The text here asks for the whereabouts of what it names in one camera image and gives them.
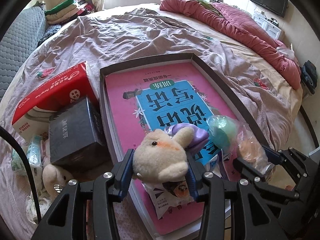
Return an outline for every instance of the white cabinet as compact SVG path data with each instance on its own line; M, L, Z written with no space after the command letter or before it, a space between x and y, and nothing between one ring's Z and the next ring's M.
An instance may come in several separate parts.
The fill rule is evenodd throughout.
M263 15L254 13L252 19L259 24L259 26L264 29L270 37L275 40L279 39L282 32L281 29L265 19Z

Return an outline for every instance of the pink comforter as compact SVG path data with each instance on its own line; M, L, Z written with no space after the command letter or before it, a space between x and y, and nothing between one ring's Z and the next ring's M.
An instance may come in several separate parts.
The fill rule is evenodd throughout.
M160 10L195 18L239 41L263 57L293 89L297 90L300 87L299 68L292 60L285 58L276 50L278 46L285 47L282 42L273 40L244 12L222 3L214 3L213 5L225 19L207 10L196 0L161 0Z

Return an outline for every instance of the gray mattress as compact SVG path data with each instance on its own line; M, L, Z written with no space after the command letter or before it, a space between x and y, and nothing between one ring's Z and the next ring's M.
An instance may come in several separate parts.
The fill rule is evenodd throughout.
M44 35L44 9L23 10L0 41L0 101L15 74Z

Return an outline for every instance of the red tissue box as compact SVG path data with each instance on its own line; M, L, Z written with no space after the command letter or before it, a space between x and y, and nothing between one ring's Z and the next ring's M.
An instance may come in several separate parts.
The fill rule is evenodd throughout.
M48 136L49 117L83 96L99 107L97 86L86 61L53 77L21 100L12 126L26 141L33 134Z

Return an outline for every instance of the black box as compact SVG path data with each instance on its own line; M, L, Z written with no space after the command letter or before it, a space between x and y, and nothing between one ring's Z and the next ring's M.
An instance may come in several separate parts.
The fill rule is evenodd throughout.
M68 171L86 171L110 159L102 120L87 97L50 117L50 160Z

